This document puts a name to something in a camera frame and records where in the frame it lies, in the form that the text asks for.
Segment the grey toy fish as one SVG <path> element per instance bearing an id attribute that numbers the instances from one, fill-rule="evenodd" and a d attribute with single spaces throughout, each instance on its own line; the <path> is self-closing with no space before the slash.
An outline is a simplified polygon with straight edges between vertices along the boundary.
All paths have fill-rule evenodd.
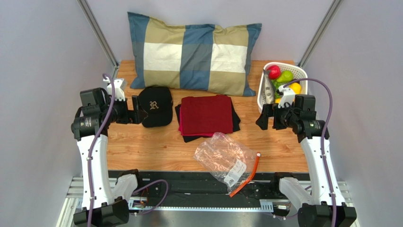
<path id="1" fill-rule="evenodd" d="M 273 104 L 275 102 L 275 86 L 269 78 L 270 70 L 263 69 L 264 88 L 265 88 L 265 100 L 267 104 Z"/>

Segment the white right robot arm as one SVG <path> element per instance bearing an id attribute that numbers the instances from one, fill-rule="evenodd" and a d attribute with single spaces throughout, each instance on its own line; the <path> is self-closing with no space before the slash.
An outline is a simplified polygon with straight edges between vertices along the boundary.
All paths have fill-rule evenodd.
<path id="1" fill-rule="evenodd" d="M 330 156 L 329 132 L 326 122 L 316 118 L 315 97 L 296 95 L 293 103 L 264 104 L 256 124 L 273 129 L 291 128 L 307 159 L 311 192 L 291 176 L 277 180 L 278 191 L 298 210 L 301 227 L 350 227 L 357 219 L 356 209 L 346 204 L 337 184 Z"/>

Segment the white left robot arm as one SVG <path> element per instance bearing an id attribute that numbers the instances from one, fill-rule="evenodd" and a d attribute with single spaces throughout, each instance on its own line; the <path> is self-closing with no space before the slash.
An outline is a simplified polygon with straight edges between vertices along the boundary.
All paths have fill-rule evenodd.
<path id="1" fill-rule="evenodd" d="M 115 227 L 129 221 L 128 202 L 138 187 L 138 170 L 118 176 L 111 188 L 106 148 L 111 123 L 140 124 L 147 114 L 132 96 L 129 110 L 121 88 L 94 88 L 80 93 L 82 106 L 77 110 L 71 131 L 79 148 L 83 171 L 82 210 L 73 216 L 78 227 Z"/>

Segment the yellow pear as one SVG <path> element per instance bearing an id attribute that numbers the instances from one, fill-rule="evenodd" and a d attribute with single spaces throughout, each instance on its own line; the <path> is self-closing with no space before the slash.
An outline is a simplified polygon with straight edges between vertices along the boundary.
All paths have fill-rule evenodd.
<path id="1" fill-rule="evenodd" d="M 292 89 L 297 95 L 301 94 L 302 92 L 302 86 L 297 82 L 290 84 L 289 88 Z"/>

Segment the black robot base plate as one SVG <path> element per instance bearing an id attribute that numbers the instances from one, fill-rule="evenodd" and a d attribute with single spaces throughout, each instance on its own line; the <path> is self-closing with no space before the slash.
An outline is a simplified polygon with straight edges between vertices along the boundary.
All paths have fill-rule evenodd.
<path id="1" fill-rule="evenodd" d="M 138 171 L 134 173 L 143 187 L 152 181 L 163 179 L 167 183 L 149 186 L 139 194 L 148 198 L 147 205 L 161 202 L 162 207 L 201 207 L 201 208 L 258 208 L 261 199 L 284 199 L 278 187 L 280 178 L 294 177 L 308 181 L 307 173 L 256 173 L 253 180 L 235 196 L 230 197 L 227 186 L 208 172 L 163 172 Z"/>

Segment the clear zip bag orange zipper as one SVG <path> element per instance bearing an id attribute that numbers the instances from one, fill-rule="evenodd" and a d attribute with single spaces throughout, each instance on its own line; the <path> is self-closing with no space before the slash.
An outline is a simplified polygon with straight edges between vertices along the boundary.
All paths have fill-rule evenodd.
<path id="1" fill-rule="evenodd" d="M 226 185 L 231 198 L 253 179 L 260 157 L 260 152 L 221 132 L 201 143 L 194 154 L 196 161 Z"/>

